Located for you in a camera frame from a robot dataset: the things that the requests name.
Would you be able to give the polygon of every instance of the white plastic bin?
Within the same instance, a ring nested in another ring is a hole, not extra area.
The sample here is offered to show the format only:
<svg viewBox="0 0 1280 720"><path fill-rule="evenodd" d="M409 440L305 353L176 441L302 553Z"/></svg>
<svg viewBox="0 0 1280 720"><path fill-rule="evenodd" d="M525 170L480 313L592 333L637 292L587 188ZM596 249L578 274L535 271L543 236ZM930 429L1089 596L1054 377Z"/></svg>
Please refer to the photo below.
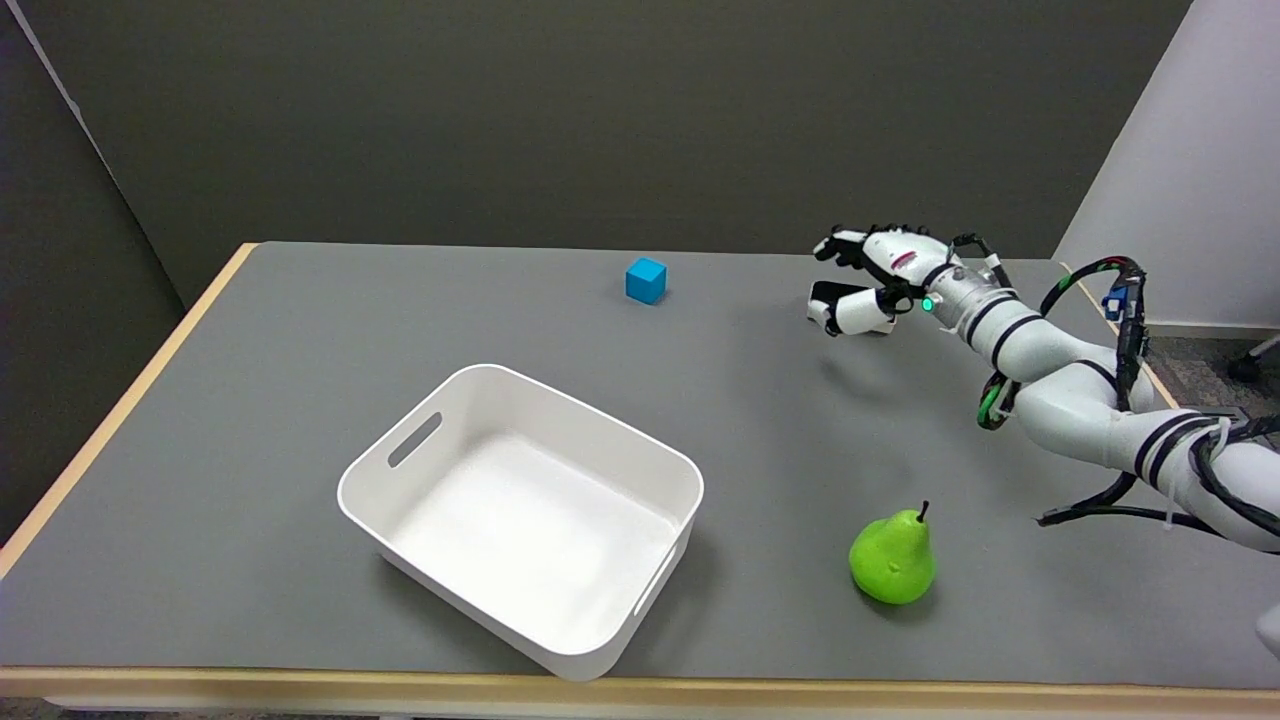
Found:
<svg viewBox="0 0 1280 720"><path fill-rule="evenodd" d="M387 560L570 680L617 661L701 498L689 457L499 365L454 373L338 483Z"/></svg>

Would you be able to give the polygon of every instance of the blue cube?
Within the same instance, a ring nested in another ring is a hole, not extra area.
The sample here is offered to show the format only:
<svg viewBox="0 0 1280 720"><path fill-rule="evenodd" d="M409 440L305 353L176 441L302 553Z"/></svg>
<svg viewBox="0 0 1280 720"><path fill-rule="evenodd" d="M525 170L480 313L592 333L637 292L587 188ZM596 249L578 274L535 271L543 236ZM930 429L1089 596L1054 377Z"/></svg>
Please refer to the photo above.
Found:
<svg viewBox="0 0 1280 720"><path fill-rule="evenodd" d="M667 266L641 258L627 270L627 297L653 305L667 292Z"/></svg>

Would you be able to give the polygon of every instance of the bin handle hole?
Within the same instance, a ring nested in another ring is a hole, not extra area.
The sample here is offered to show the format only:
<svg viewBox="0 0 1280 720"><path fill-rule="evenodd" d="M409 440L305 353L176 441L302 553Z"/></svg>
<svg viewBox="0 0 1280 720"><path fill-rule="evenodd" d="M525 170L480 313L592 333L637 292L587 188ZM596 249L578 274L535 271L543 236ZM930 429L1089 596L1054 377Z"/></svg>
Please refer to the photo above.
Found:
<svg viewBox="0 0 1280 720"><path fill-rule="evenodd" d="M653 574L653 579L649 580L649 587L644 589L644 594L640 596L640 601L636 602L636 609L631 611L631 615L640 614L640 609L644 607L644 602L649 600L649 593L653 592L653 587L658 584L658 580L662 578L662 574L667 571L667 565L671 565L671 560L675 556L676 556L676 548L671 548L671 552L667 553L667 559L662 561L662 565L658 565L658 571Z"/></svg>
<svg viewBox="0 0 1280 720"><path fill-rule="evenodd" d="M410 455L413 454L415 450L417 450L417 446L422 445L422 442L425 442L426 438L431 437L431 433L434 433L440 427L440 423L443 420L444 418L440 416L439 413L431 413L431 416L428 418L421 425L419 425L412 434L404 438L404 442L396 446L396 450L393 450L392 454L387 456L387 464L390 465L392 468L396 468L401 462L403 462L406 457L408 457Z"/></svg>

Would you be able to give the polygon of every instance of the blue connector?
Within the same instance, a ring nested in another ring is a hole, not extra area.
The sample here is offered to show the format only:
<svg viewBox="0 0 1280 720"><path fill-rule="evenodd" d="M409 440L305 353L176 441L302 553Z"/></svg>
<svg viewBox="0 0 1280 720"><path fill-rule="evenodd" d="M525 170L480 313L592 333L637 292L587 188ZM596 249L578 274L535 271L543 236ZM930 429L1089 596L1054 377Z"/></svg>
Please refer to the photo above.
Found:
<svg viewBox="0 0 1280 720"><path fill-rule="evenodd" d="M1120 318L1124 315L1124 306L1129 302L1129 288L1128 287L1114 287L1106 297L1102 299L1102 314L1106 315L1112 323L1119 323Z"/></svg>

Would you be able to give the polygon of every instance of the white robot arm segment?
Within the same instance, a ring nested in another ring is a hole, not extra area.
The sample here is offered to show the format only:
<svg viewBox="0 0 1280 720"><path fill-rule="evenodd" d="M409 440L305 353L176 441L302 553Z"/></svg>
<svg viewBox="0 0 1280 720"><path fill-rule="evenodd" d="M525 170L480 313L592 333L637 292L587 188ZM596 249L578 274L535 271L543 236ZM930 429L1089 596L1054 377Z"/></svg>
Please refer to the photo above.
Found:
<svg viewBox="0 0 1280 720"><path fill-rule="evenodd" d="M955 259L952 250L964 238L987 251L989 273L975 272ZM961 236L948 246L929 237L924 228L890 225L856 232L837 225L814 247L814 256L865 269L884 286L838 299L815 293L809 315L826 323L829 334L868 332L882 318L900 314L896 305L891 311L886 299L920 300L925 310L997 372L993 379L1002 378L1001 384L1012 380L1006 402L1012 400L1012 410L1032 442L1050 452L1123 473L1107 491L1051 511L1041 524L1091 514L1164 516L1244 547L1280 555L1280 455L1252 442L1238 442L1242 438L1235 429L1229 434L1220 420L1201 413L1152 411L1153 387L1137 366L1144 347L1140 325L1144 275L1135 264L1129 268L1123 263L1128 259L1107 258L1085 269L1121 270L1107 307L1124 320L1117 348L1108 350L1062 332L1042 315L1056 300L1053 293L1070 287L1079 272L1064 278L1037 313L1018 299L998 258L975 236ZM1256 423L1268 428L1267 432L1280 427L1275 418ZM1248 425L1244 430L1260 432ZM1139 478L1185 514L1116 506L1115 501ZM1280 606L1263 615L1256 628L1280 657Z"/></svg>

